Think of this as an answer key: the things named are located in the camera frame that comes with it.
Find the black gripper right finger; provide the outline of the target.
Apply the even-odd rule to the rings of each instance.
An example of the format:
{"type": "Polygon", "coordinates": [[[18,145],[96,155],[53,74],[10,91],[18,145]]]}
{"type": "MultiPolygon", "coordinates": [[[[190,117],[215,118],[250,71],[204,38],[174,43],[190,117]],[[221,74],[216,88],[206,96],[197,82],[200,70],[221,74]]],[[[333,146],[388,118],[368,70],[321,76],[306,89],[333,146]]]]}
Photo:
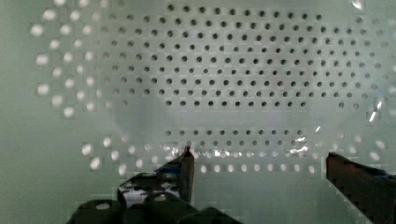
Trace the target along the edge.
{"type": "Polygon", "coordinates": [[[331,152],[326,178],[373,224],[395,224],[395,175],[331,152]]]}

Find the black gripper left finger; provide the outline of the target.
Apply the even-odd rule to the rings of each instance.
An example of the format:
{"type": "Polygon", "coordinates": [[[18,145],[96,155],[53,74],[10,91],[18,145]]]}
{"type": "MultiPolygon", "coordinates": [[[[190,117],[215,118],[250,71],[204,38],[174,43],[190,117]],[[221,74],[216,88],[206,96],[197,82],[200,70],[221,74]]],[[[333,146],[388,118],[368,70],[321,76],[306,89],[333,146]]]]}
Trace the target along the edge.
{"type": "Polygon", "coordinates": [[[143,203],[152,193],[167,192],[189,203],[194,179],[194,156],[186,146],[182,154],[153,172],[134,175],[121,183],[117,198],[125,208],[143,203]]]}

